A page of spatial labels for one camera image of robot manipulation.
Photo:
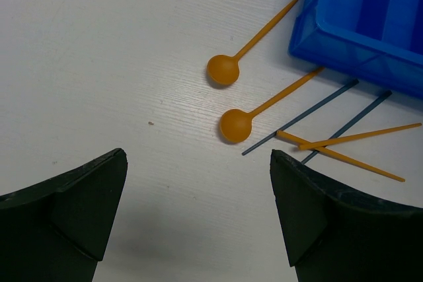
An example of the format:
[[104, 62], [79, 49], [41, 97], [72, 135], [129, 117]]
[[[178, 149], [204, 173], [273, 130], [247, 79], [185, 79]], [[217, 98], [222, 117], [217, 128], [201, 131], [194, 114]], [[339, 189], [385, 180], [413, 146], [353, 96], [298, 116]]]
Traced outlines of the orange chopstick lower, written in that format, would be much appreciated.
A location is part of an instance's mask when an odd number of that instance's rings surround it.
[[[294, 135], [287, 133], [287, 132], [284, 132], [282, 130], [277, 131], [277, 136], [282, 138], [282, 139], [287, 139], [288, 141], [292, 141], [294, 143], [297, 143], [298, 145], [304, 145], [307, 142], [306, 140], [304, 140], [302, 138], [299, 138], [297, 136], [294, 136]], [[394, 174], [391, 174], [390, 172], [386, 172], [386, 171], [381, 170], [379, 168], [376, 168], [374, 166], [368, 165], [364, 162], [360, 162], [360, 161], [355, 160], [353, 158], [347, 157], [346, 155], [342, 155], [340, 153], [337, 153], [336, 151], [327, 149], [326, 147], [317, 147], [317, 151], [326, 155], [326, 156], [328, 156], [328, 157], [331, 157], [333, 159], [340, 160], [342, 162], [363, 168], [365, 170], [374, 172], [376, 174], [380, 174], [382, 176], [388, 177], [388, 178], [396, 180], [398, 182], [405, 182], [405, 179], [400, 177], [400, 176], [396, 176]]]

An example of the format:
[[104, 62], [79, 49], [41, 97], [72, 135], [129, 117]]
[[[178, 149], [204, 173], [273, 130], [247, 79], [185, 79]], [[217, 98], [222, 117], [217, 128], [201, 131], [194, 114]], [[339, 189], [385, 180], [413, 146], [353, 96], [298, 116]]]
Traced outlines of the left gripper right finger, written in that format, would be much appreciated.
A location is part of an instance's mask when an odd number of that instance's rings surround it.
[[270, 178], [299, 281], [421, 281], [422, 210], [375, 197], [274, 150]]

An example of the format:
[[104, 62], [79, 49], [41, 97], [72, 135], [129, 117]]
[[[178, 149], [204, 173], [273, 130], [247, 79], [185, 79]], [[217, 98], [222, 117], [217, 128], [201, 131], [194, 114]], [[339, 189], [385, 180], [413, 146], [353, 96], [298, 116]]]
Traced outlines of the blue divided plastic tray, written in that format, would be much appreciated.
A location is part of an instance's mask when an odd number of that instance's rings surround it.
[[304, 0], [289, 53], [421, 98], [422, 0]]

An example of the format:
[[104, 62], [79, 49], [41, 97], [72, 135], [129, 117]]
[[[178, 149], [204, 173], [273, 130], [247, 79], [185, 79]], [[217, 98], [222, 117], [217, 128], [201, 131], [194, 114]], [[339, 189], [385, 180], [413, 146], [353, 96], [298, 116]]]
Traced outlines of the dark blue chopstick right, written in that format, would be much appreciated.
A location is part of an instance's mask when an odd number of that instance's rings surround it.
[[346, 133], [353, 125], [357, 124], [365, 116], [367, 116], [372, 110], [374, 110], [383, 101], [388, 99], [392, 95], [391, 90], [382, 91], [381, 94], [363, 110], [360, 110], [354, 117], [348, 120], [342, 127], [340, 127], [330, 138], [341, 137], [342, 134]]

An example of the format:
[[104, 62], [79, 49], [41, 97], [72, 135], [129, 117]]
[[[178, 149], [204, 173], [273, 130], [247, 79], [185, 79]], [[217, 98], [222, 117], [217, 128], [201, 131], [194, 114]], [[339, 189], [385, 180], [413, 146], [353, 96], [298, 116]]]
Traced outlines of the orange chopstick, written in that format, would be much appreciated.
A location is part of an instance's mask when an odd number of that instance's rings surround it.
[[[306, 140], [304, 140], [302, 138], [299, 138], [297, 136], [294, 136], [294, 135], [287, 133], [287, 132], [284, 132], [282, 130], [277, 131], [277, 136], [282, 138], [282, 139], [287, 139], [288, 141], [292, 141], [294, 143], [297, 143], [298, 145], [304, 145], [307, 142]], [[368, 165], [364, 162], [360, 162], [360, 161], [355, 160], [353, 158], [347, 157], [346, 155], [342, 155], [340, 153], [337, 153], [336, 151], [327, 149], [326, 147], [317, 147], [317, 151], [326, 155], [326, 156], [328, 156], [328, 157], [331, 157], [333, 159], [340, 160], [342, 162], [363, 168], [365, 170], [374, 172], [376, 174], [380, 174], [382, 176], [388, 177], [388, 178], [396, 180], [398, 182], [405, 182], [405, 179], [400, 177], [400, 176], [396, 176], [394, 174], [391, 174], [390, 172], [386, 172], [386, 171], [381, 170], [379, 168], [376, 168], [374, 166]]]
[[402, 125], [402, 126], [398, 126], [398, 127], [391, 127], [391, 128], [387, 128], [387, 129], [380, 129], [380, 130], [369, 131], [369, 132], [365, 132], [365, 133], [358, 133], [358, 134], [355, 134], [355, 135], [348, 135], [348, 136], [344, 136], [344, 137], [336, 137], [336, 138], [331, 138], [331, 139], [322, 140], [322, 141], [306, 142], [304, 144], [299, 145], [298, 149], [299, 150], [311, 150], [311, 149], [316, 149], [318, 147], [326, 147], [326, 146], [329, 146], [329, 145], [336, 145], [336, 144], [340, 144], [340, 143], [356, 141], [356, 140], [359, 140], [359, 139], [365, 139], [365, 138], [369, 138], [369, 137], [375, 137], [375, 136], [378, 136], [378, 135], [394, 133], [394, 132], [398, 132], [398, 131], [402, 131], [402, 130], [406, 130], [406, 129], [412, 129], [412, 128], [416, 128], [416, 127], [420, 127], [420, 126], [422, 126], [421, 123], [413, 123], [413, 124], [409, 124], [409, 125]]

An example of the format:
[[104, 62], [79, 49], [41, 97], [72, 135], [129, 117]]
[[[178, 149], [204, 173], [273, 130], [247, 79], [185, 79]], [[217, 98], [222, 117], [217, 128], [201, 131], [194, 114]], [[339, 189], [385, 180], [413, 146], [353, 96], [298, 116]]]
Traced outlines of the orange spoon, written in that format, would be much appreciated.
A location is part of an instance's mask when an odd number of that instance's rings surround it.
[[320, 66], [304, 75], [251, 112], [244, 112], [240, 109], [230, 109], [226, 111], [219, 121], [219, 130], [224, 139], [230, 143], [240, 143], [247, 140], [252, 132], [252, 121], [257, 115], [296, 91], [305, 83], [316, 77], [324, 69], [323, 66]]
[[208, 77], [218, 85], [230, 86], [239, 78], [239, 60], [247, 54], [275, 25], [277, 25], [297, 4], [291, 0], [279, 13], [270, 19], [235, 55], [219, 54], [213, 56], [206, 65]]

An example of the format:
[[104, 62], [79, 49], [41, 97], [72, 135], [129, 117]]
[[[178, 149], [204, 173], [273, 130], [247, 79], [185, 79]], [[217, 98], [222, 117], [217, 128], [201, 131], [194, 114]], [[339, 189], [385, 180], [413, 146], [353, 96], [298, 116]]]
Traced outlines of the dark blue chopstick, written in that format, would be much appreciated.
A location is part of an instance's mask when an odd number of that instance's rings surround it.
[[342, 134], [346, 133], [353, 125], [357, 124], [365, 116], [367, 116], [372, 110], [374, 110], [383, 101], [388, 99], [392, 95], [391, 90], [382, 91], [381, 94], [363, 110], [360, 110], [354, 117], [348, 120], [342, 127], [340, 127], [330, 138], [341, 137]]
[[277, 132], [279, 130], [285, 130], [291, 126], [293, 126], [295, 123], [301, 121], [302, 119], [306, 118], [313, 112], [317, 111], [319, 108], [323, 107], [324, 105], [328, 104], [330, 101], [334, 100], [336, 97], [340, 96], [347, 90], [351, 89], [352, 87], [356, 86], [359, 83], [359, 80], [353, 79], [347, 84], [345, 84], [343, 87], [335, 91], [334, 93], [330, 94], [329, 96], [325, 97], [309, 109], [305, 110], [304, 112], [300, 113], [298, 116], [294, 117], [294, 119], [290, 120], [288, 123], [285, 123], [282, 127], [279, 127], [277, 130], [273, 131], [271, 134], [267, 135], [265, 138], [261, 139], [251, 147], [249, 147], [247, 150], [243, 151], [241, 153], [242, 156], [245, 156], [252, 152], [253, 150], [257, 149], [259, 146], [265, 144], [267, 141], [271, 140], [277, 135]]

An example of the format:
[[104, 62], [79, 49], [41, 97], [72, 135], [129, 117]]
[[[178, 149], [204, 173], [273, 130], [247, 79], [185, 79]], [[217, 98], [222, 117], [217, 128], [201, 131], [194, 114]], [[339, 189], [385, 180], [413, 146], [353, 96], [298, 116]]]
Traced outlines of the dark blue chopstick left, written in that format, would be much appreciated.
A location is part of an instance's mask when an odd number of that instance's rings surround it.
[[323, 107], [324, 105], [328, 104], [330, 101], [334, 100], [336, 97], [340, 96], [347, 90], [351, 89], [352, 87], [356, 86], [359, 83], [359, 80], [353, 79], [347, 84], [345, 84], [343, 87], [335, 91], [334, 93], [330, 94], [329, 96], [325, 97], [309, 109], [305, 110], [304, 112], [300, 113], [298, 116], [294, 117], [294, 119], [290, 120], [288, 123], [285, 123], [282, 127], [279, 127], [277, 130], [273, 131], [271, 134], [267, 135], [265, 138], [261, 139], [251, 147], [249, 147], [247, 150], [243, 151], [241, 153], [242, 156], [245, 156], [252, 152], [253, 150], [257, 149], [259, 146], [265, 144], [267, 141], [271, 140], [277, 135], [277, 132], [279, 130], [285, 130], [291, 126], [293, 126], [295, 123], [301, 121], [302, 119], [306, 118], [313, 112], [317, 111], [319, 108]]

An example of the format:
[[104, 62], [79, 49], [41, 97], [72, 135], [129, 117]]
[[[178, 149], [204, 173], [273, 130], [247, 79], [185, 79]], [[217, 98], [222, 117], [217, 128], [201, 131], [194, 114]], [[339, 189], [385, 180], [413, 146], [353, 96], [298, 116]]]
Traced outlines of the orange chopstick upper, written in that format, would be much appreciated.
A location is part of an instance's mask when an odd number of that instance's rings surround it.
[[406, 130], [406, 129], [412, 129], [412, 128], [416, 128], [416, 127], [420, 127], [420, 126], [422, 126], [421, 123], [413, 123], [413, 124], [409, 124], [409, 125], [402, 125], [402, 126], [398, 126], [398, 127], [391, 127], [391, 128], [387, 128], [387, 129], [380, 129], [380, 130], [369, 131], [369, 132], [365, 132], [365, 133], [358, 133], [358, 134], [355, 134], [355, 135], [348, 135], [348, 136], [344, 136], [344, 137], [336, 137], [336, 138], [331, 138], [331, 139], [322, 140], [322, 141], [306, 142], [304, 144], [299, 145], [298, 149], [299, 150], [311, 150], [311, 149], [316, 149], [318, 147], [326, 147], [326, 146], [329, 146], [329, 145], [336, 145], [336, 144], [340, 144], [340, 143], [356, 141], [356, 140], [359, 140], [359, 139], [365, 139], [365, 138], [369, 138], [369, 137], [375, 137], [375, 136], [378, 136], [378, 135], [394, 133], [394, 132], [398, 132], [398, 131], [402, 131], [402, 130]]

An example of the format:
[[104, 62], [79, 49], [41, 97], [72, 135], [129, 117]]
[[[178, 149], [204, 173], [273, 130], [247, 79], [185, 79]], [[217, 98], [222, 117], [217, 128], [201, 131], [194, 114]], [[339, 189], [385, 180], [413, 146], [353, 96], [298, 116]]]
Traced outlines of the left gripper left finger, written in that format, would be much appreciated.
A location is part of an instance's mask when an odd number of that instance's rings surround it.
[[1, 196], [2, 281], [92, 281], [104, 258], [128, 161], [114, 149]]

